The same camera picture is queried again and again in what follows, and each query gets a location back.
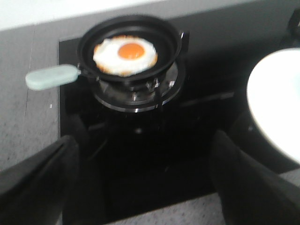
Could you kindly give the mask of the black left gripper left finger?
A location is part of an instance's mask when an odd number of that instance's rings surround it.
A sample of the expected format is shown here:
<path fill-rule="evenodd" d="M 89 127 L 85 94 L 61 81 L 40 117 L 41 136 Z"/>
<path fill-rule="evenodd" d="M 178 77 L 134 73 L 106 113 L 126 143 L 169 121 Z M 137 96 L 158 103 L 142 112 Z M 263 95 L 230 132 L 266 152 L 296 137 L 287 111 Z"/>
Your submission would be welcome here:
<path fill-rule="evenodd" d="M 79 145 L 66 135 L 0 173 L 2 225 L 54 225 L 79 173 Z"/>

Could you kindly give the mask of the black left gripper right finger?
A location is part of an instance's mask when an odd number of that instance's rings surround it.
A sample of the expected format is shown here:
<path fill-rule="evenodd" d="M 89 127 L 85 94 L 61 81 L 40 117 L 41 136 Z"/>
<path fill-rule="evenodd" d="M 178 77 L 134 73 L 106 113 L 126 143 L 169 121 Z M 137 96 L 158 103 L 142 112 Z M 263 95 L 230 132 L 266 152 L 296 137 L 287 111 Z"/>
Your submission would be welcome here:
<path fill-rule="evenodd" d="M 300 189 L 282 179 L 218 130 L 210 153 L 211 179 L 227 225 L 298 225 Z"/>

